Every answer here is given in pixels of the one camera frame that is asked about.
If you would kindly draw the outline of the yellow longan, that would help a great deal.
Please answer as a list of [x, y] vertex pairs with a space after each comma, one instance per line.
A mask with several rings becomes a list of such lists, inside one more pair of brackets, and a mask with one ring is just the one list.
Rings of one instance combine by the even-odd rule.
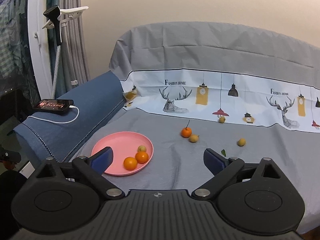
[[219, 122], [220, 122], [220, 123], [224, 123], [224, 122], [225, 122], [225, 120], [226, 120], [226, 119], [225, 119], [225, 117], [224, 117], [224, 116], [219, 117]]
[[244, 138], [240, 138], [237, 142], [237, 145], [240, 147], [245, 146], [245, 144], [246, 144], [246, 139]]

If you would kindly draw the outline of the grey patterned sofa cover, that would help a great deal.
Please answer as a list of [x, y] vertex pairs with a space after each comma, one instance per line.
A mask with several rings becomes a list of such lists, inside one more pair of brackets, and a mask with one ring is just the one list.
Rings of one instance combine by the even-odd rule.
[[[244, 25], [153, 23], [117, 39], [109, 68], [137, 95], [77, 155], [121, 131], [145, 135], [154, 148], [146, 168], [113, 183], [193, 191], [210, 178], [207, 148], [253, 163], [269, 157], [304, 199], [300, 232], [319, 226], [318, 47]], [[180, 135], [188, 121], [196, 143]]]

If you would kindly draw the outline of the yellow longan fruit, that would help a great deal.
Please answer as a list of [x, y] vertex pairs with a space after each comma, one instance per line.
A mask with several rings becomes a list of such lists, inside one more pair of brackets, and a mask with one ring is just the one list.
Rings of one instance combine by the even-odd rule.
[[146, 152], [146, 146], [140, 145], [140, 146], [138, 147], [138, 152]]

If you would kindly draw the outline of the yellow-green longan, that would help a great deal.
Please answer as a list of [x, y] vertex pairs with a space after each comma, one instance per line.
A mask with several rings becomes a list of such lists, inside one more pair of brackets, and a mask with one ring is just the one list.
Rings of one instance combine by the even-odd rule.
[[190, 137], [189, 137], [189, 141], [192, 142], [192, 143], [196, 143], [198, 142], [199, 140], [199, 136], [196, 135], [196, 134], [192, 134]]

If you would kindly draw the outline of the gooseneck phone holder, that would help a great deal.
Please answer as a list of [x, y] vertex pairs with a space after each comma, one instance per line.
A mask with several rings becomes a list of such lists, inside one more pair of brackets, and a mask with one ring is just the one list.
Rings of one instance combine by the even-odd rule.
[[72, 20], [76, 20], [88, 8], [89, 8], [88, 6], [83, 6], [83, 7], [76, 7], [71, 9], [61, 9], [58, 5], [54, 5], [43, 12], [43, 15], [48, 19], [48, 21], [42, 28], [55, 29], [55, 38], [56, 38], [56, 45], [57, 45], [51, 99], [55, 99], [57, 77], [59, 73], [61, 44], [62, 44], [61, 24], [67, 23]]

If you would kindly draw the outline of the grey curtain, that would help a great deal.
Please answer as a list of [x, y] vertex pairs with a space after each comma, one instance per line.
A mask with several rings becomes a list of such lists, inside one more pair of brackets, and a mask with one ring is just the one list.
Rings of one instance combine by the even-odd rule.
[[[58, 5], [60, 9], [81, 7], [81, 0], [47, 0], [46, 8]], [[89, 81], [89, 70], [84, 44], [82, 18], [61, 23], [62, 45], [57, 71], [55, 97]]]

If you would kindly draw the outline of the orange tangerine back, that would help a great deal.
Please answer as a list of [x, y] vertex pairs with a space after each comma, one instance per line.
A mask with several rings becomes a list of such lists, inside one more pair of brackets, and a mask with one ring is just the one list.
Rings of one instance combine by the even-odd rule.
[[135, 159], [138, 163], [144, 164], [149, 161], [149, 155], [145, 151], [139, 151], [136, 153]]

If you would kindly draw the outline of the pink round plate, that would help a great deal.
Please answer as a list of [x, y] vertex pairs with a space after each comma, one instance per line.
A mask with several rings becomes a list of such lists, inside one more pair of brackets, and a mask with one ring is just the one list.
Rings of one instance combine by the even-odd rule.
[[[123, 166], [123, 161], [126, 157], [135, 157], [139, 146], [146, 147], [146, 153], [149, 159], [144, 164], [137, 164], [137, 167], [132, 170], [126, 170]], [[98, 153], [105, 147], [110, 147], [113, 151], [113, 161], [106, 169], [105, 173], [111, 176], [122, 177], [135, 174], [145, 168], [153, 157], [153, 144], [149, 138], [143, 134], [136, 132], [117, 132], [109, 134], [100, 139], [92, 149], [91, 155]]]

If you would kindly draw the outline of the tangerine with stem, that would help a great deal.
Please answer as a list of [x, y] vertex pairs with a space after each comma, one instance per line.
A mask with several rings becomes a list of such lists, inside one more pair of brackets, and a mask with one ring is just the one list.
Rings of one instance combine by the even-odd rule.
[[187, 125], [181, 130], [180, 135], [184, 138], [189, 138], [193, 130], [189, 127], [190, 121], [188, 121]]

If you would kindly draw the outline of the orange tangerine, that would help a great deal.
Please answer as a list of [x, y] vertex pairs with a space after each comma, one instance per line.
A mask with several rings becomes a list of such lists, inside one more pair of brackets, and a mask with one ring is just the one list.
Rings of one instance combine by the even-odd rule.
[[137, 160], [134, 157], [127, 157], [123, 161], [123, 167], [128, 171], [133, 171], [137, 167]]
[[149, 155], [145, 151], [139, 151], [136, 153], [135, 159], [138, 163], [144, 164], [149, 161]]

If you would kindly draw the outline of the white door frame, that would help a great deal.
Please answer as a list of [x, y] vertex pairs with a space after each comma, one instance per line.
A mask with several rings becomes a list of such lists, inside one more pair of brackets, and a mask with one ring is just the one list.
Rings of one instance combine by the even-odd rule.
[[28, 0], [27, 21], [30, 56], [37, 88], [42, 99], [48, 99], [52, 95], [48, 36], [47, 30], [43, 28], [47, 22], [43, 16], [45, 10], [46, 0]]

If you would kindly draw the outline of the black smartphone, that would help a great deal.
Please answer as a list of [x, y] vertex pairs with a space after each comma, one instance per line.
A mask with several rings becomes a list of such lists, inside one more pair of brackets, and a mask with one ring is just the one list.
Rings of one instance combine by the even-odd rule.
[[47, 112], [54, 114], [65, 114], [70, 106], [74, 105], [73, 100], [67, 99], [42, 99], [34, 107], [36, 112]]

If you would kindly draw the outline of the orange tangerine front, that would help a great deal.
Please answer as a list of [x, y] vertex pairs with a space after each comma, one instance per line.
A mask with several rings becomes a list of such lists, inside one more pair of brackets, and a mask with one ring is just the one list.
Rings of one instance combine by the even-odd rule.
[[133, 171], [137, 167], [137, 160], [134, 157], [127, 157], [123, 161], [123, 167], [128, 171]]

